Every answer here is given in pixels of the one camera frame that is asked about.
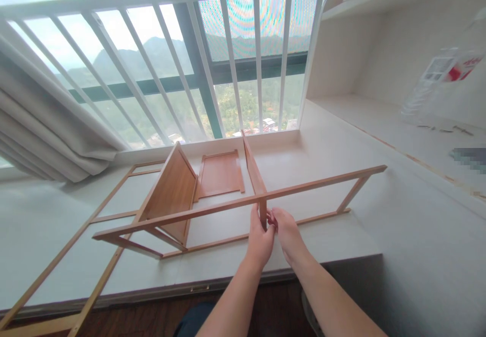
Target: hand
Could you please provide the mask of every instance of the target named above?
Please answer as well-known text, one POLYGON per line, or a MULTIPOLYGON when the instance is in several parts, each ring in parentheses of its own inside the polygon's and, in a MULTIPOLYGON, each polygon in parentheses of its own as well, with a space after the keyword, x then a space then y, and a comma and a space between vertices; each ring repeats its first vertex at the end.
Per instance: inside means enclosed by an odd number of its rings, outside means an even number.
POLYGON ((293 269, 297 261, 312 257, 290 213, 281 208, 272 208, 267 213, 267 219, 269 224, 276 227, 285 259, 293 269))
POLYGON ((253 204, 248 250, 245 258, 255 262, 260 270, 263 270, 272 254, 274 234, 275 226, 269 226, 267 232, 263 230, 260 217, 258 216, 258 204, 253 204))

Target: curtain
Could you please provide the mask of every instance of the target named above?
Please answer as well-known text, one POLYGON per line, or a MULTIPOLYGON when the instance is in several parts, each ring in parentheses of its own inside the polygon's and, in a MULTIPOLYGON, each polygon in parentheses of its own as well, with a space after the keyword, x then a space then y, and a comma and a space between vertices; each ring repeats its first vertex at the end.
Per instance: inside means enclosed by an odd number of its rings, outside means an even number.
POLYGON ((128 149, 74 100, 7 22, 0 31, 1 157, 35 177, 78 182, 128 149))

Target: plastic bottle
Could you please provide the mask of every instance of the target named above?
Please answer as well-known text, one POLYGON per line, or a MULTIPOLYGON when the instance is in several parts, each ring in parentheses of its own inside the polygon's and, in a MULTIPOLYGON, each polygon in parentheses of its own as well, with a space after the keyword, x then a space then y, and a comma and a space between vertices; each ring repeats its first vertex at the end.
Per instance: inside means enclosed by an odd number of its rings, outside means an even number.
POLYGON ((437 103, 461 94, 461 83, 486 54, 486 8, 449 47, 442 48, 420 77, 401 108, 401 117, 411 124, 430 121, 437 103))

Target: white shelf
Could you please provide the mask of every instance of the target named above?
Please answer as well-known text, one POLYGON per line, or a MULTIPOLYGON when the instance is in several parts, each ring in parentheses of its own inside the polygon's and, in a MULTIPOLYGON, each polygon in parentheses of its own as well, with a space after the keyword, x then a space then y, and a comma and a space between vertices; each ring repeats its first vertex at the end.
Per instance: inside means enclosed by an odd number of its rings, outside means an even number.
POLYGON ((429 170, 455 180, 455 185, 470 192, 471 189, 486 195, 486 176, 460 165, 449 156, 454 148, 484 146, 486 131, 449 119, 442 119, 444 129, 454 125, 473 133, 455 131, 443 133, 438 130, 418 128, 400 120, 400 106, 359 95, 340 95, 313 99, 316 104, 366 131, 369 135, 388 143, 404 155, 409 155, 430 166, 429 170))

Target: wooden floor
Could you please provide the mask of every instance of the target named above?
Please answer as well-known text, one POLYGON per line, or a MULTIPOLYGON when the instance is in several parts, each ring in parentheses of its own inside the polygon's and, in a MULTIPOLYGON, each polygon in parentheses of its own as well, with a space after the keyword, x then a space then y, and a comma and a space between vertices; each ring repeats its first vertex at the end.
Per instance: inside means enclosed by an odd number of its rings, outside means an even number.
MULTIPOLYGON (((311 336, 297 281, 258 288, 248 336, 311 336)), ((82 337, 172 337, 184 314, 201 302, 217 302, 222 292, 191 295, 93 311, 78 336, 82 337)), ((50 334, 65 337, 67 332, 50 334)))

